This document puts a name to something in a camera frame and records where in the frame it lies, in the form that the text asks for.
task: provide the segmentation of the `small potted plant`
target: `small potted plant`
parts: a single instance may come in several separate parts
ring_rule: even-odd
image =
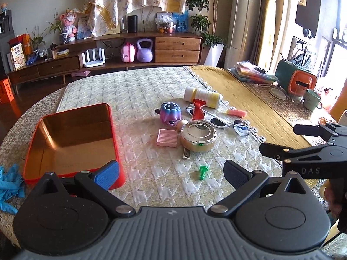
[[[34,31],[32,31],[32,35],[29,34],[28,29],[26,30],[26,32],[29,34],[30,36],[30,44],[33,48],[33,53],[39,57],[40,51],[39,51],[39,46],[42,43],[45,47],[46,47],[46,42],[43,40],[44,37],[47,35],[47,33],[45,34],[45,31],[48,29],[48,27],[40,34],[39,32],[39,26],[35,25]]]
[[[201,15],[203,9],[209,11],[210,0],[187,0],[186,4],[189,10],[197,7],[199,14],[192,16],[192,28],[195,32],[198,32],[203,38],[203,48],[208,50],[205,52],[206,60],[204,65],[216,66],[222,50],[226,45],[226,40],[216,36],[216,23],[217,23],[217,14],[218,14],[218,2],[219,0],[212,0],[213,3],[213,21],[211,22],[206,15]]]
[[[62,15],[59,15],[56,9],[56,13],[54,14],[54,23],[48,22],[51,27],[49,28],[49,32],[53,31],[55,33],[56,31],[59,32],[59,42],[60,44],[66,44],[67,43],[67,33],[63,32],[64,25],[62,22]]]

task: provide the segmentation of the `white planter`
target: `white planter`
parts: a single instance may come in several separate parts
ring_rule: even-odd
[[[224,48],[223,44],[217,44],[213,48],[210,48],[209,53],[207,54],[207,58],[204,62],[204,65],[208,65],[210,67],[217,67],[223,48]]]

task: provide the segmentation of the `kettlebell handle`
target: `kettlebell handle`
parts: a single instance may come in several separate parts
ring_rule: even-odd
[[[137,48],[138,48],[139,50],[142,49],[141,46],[140,46],[140,43],[141,43],[141,42],[149,42],[149,43],[151,44],[150,47],[149,47],[149,50],[152,50],[152,48],[153,48],[153,40],[148,39],[148,38],[139,39],[139,40],[137,41]]]

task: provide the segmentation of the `pink stuffed toy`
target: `pink stuffed toy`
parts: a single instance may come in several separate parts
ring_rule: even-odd
[[[76,13],[74,11],[68,11],[66,10],[65,15],[60,16],[60,20],[62,21],[63,25],[65,26],[63,28],[63,33],[67,33],[69,36],[69,42],[75,40],[75,33],[77,32],[76,26],[73,25],[76,19]]]

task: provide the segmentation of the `octopus toy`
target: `octopus toy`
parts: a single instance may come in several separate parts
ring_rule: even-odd
[[[181,120],[181,108],[174,102],[162,103],[160,109],[156,109],[155,112],[160,115],[162,123],[169,126],[176,126]]]

